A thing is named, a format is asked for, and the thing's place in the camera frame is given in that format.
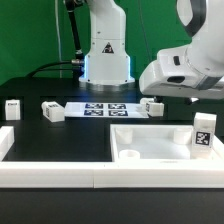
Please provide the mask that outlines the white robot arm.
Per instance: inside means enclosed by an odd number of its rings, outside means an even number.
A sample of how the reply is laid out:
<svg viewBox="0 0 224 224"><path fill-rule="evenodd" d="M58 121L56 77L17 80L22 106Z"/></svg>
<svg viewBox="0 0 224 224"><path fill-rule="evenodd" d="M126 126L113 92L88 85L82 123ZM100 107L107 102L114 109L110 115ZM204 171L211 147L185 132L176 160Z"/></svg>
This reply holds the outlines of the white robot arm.
<svg viewBox="0 0 224 224"><path fill-rule="evenodd" d="M132 83L125 12L114 0L85 1L90 9L91 47L80 82L96 89ZM191 42L157 53L140 76L141 93L223 99L224 0L176 0L176 10Z"/></svg>

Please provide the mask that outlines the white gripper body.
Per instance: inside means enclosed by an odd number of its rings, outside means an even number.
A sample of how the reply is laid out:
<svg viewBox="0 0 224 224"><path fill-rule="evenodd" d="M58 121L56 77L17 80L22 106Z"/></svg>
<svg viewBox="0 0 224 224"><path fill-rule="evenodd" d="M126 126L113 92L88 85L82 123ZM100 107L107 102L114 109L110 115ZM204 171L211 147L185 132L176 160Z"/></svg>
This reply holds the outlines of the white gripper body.
<svg viewBox="0 0 224 224"><path fill-rule="evenodd" d="M143 95L224 99L224 77L201 74L189 63L187 45L160 50L139 79Z"/></svg>

